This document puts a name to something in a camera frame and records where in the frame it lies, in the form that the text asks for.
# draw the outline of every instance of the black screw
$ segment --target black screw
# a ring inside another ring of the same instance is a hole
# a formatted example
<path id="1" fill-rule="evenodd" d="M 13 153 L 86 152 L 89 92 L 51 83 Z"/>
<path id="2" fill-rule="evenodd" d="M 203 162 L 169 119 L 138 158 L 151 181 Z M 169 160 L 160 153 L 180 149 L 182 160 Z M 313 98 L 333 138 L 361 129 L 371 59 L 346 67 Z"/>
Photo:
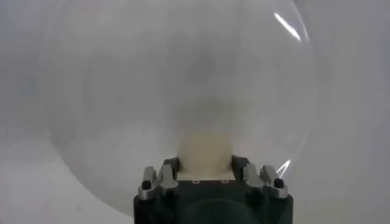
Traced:
<path id="1" fill-rule="evenodd" d="M 280 179 L 280 178 L 276 178 L 276 179 L 274 179 L 274 186 L 276 188 L 279 188 L 279 189 L 284 188 L 285 187 L 285 182 L 282 179 Z"/>
<path id="2" fill-rule="evenodd" d="M 142 190 L 150 190 L 152 188 L 152 182 L 150 180 L 142 181 Z"/>

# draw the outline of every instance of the glass dome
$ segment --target glass dome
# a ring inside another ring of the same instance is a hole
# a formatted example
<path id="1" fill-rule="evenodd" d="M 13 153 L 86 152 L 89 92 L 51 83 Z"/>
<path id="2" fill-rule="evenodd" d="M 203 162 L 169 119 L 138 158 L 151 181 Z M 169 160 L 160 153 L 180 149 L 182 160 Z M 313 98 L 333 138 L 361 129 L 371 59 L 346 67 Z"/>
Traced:
<path id="1" fill-rule="evenodd" d="M 199 130 L 284 176 L 316 104 L 292 2 L 70 0 L 42 50 L 50 134 L 97 198 L 131 215 L 146 166 Z"/>

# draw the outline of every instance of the metal clamp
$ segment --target metal clamp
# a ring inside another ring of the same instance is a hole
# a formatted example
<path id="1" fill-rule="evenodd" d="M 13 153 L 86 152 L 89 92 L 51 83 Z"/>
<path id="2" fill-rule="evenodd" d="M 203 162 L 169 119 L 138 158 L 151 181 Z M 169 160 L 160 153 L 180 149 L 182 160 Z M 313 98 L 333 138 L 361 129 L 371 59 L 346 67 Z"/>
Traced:
<path id="1" fill-rule="evenodd" d="M 279 178 L 274 167 L 263 166 L 260 170 L 260 178 L 270 187 L 272 197 L 277 199 L 288 197 L 287 185 Z"/>
<path id="2" fill-rule="evenodd" d="M 244 180 L 247 186 L 252 190 L 258 189 L 260 192 L 263 191 L 264 182 L 260 179 L 257 174 L 256 166 L 252 163 L 248 163 L 246 167 L 244 167 Z"/>
<path id="3" fill-rule="evenodd" d="M 138 188 L 138 198 L 141 201 L 151 200 L 156 193 L 156 170 L 149 166 L 144 170 L 142 185 Z"/>
<path id="4" fill-rule="evenodd" d="M 173 178 L 173 172 L 171 165 L 163 165 L 160 171 L 160 187 L 164 196 L 167 193 L 177 194 L 179 183 Z"/>

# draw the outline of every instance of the white wall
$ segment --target white wall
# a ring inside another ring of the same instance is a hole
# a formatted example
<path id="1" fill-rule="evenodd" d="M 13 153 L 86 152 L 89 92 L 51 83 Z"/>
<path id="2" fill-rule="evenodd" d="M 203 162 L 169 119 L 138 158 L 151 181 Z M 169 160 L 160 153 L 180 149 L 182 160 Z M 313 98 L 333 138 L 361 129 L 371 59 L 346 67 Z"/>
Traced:
<path id="1" fill-rule="evenodd" d="M 48 142 L 40 140 L 46 124 L 35 86 L 36 54 L 53 3 L 0 2 L 0 180 L 5 183 L 0 222 L 125 223 L 124 216 L 95 199 Z M 321 73 L 316 119 L 288 176 L 296 223 L 386 222 L 389 2 L 297 0 L 297 5 Z"/>

